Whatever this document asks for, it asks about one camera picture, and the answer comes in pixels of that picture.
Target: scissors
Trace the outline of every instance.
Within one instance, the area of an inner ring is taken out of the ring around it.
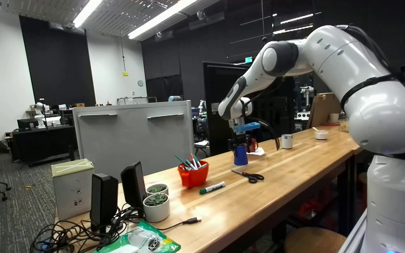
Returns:
[[[250,184],[256,184],[259,180],[264,180],[264,177],[262,175],[249,175],[249,173],[236,172],[236,170],[232,170],[232,172],[236,173],[236,175],[241,175],[243,177],[248,177],[248,182]]]

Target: white wall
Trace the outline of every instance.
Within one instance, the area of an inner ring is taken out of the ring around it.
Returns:
[[[0,139],[17,128],[17,120],[34,104],[20,20],[0,12]]]
[[[90,66],[97,104],[117,104],[118,97],[146,97],[142,45],[87,33]],[[128,76],[122,76],[122,48]]]

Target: ceiling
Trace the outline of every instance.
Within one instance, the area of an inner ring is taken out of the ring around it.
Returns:
[[[18,16],[58,23],[63,27],[73,27],[73,20],[89,0],[0,0],[0,9]],[[156,17],[179,0],[103,0],[100,7],[87,19],[82,28],[115,35],[127,37],[136,27]],[[189,16],[217,3],[218,0],[197,0],[194,5],[173,16],[153,31],[139,37],[144,41],[166,30]]]

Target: wooden workbench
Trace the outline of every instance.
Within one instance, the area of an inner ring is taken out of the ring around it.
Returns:
[[[222,154],[205,161],[210,173],[205,186],[225,182],[225,189],[200,196],[196,189],[181,186],[176,168],[145,177],[145,183],[165,183],[170,190],[170,217],[156,228],[166,228],[189,220],[203,217],[203,222],[183,225],[166,235],[181,245],[181,252],[232,252],[245,249],[256,238],[270,231],[274,225],[295,213],[318,189],[339,177],[340,224],[345,234],[353,222],[353,166],[350,161],[360,148],[346,132],[338,128],[329,131],[329,141],[315,141],[314,130],[293,135],[293,149],[280,149],[274,141],[260,144],[264,156],[250,158],[248,166],[236,168],[234,154]],[[241,169],[246,173],[259,173],[264,182],[248,183],[246,177],[232,173]],[[120,189],[120,204],[124,203]]]

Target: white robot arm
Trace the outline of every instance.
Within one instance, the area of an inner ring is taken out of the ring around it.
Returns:
[[[383,155],[374,156],[369,169],[361,252],[405,252],[405,161],[391,158],[405,154],[405,87],[370,50],[373,44],[369,48],[345,30],[325,26],[305,40],[266,44],[218,113],[225,120],[242,118],[252,111],[242,96],[266,89],[280,76],[315,72],[339,99],[352,138]]]

